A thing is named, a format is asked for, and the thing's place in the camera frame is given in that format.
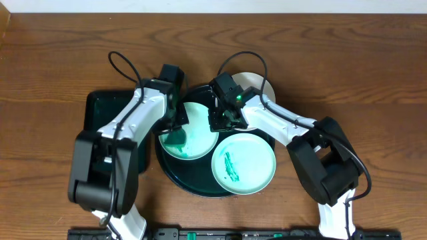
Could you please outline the pale green plate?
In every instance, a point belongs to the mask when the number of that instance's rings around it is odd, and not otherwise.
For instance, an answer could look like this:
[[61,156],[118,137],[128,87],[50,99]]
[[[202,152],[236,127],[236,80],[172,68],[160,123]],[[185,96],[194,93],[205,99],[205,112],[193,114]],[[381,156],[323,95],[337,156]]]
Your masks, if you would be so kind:
[[217,143],[219,133],[211,132],[208,121],[208,108],[200,103],[183,104],[189,123],[182,127],[185,143],[174,145],[166,143],[167,138],[175,132],[159,136],[163,149],[171,156],[181,160],[194,160],[208,154]]
[[215,148],[211,171],[218,184],[236,195],[264,189],[276,172],[276,157],[267,141],[250,133],[226,137]]

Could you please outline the white plate green smear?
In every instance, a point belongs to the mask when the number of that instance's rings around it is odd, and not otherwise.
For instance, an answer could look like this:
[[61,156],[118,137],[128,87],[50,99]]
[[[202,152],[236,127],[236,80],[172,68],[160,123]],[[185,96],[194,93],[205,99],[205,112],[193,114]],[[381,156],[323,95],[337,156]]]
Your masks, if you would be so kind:
[[[252,72],[241,72],[232,75],[233,80],[236,84],[240,85],[243,90],[246,90],[249,87],[255,87],[260,90],[262,86],[263,76],[258,75],[257,73]],[[276,102],[276,95],[272,85],[266,81],[264,86],[264,94],[267,95],[270,101]]]

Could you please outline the green scouring sponge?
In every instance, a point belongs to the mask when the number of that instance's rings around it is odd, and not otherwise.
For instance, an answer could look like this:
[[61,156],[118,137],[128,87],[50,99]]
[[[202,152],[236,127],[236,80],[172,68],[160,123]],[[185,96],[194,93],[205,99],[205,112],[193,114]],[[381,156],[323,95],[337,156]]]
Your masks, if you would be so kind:
[[187,135],[182,128],[165,134],[163,138],[163,144],[167,147],[183,147],[186,141]]

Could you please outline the pale green plate front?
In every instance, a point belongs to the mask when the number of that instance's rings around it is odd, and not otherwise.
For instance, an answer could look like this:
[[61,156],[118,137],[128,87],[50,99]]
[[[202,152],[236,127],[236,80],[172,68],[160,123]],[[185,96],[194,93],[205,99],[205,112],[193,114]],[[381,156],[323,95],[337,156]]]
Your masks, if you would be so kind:
[[215,148],[211,171],[218,184],[236,195],[264,189],[276,172],[276,157],[267,141],[250,133],[226,137]]

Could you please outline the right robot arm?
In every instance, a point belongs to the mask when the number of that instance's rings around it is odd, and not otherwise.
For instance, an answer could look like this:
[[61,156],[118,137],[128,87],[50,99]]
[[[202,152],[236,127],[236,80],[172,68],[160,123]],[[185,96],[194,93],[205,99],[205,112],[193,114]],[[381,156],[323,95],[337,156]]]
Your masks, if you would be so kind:
[[274,103],[262,89],[243,89],[229,73],[209,82],[216,106],[209,112],[212,131],[254,127],[288,150],[298,179],[318,203],[320,234],[353,239],[352,203],[361,175],[368,170],[336,120],[302,117]]

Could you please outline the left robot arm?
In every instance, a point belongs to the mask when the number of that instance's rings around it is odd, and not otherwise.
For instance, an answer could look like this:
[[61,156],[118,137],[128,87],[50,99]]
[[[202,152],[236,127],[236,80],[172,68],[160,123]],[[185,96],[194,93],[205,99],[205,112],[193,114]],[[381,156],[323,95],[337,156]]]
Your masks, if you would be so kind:
[[68,186],[70,202],[92,212],[112,239],[143,239],[146,220],[135,198],[139,145],[148,133],[177,133],[188,118],[179,102],[184,72],[165,64],[159,77],[142,79],[129,103],[97,131],[75,139]]

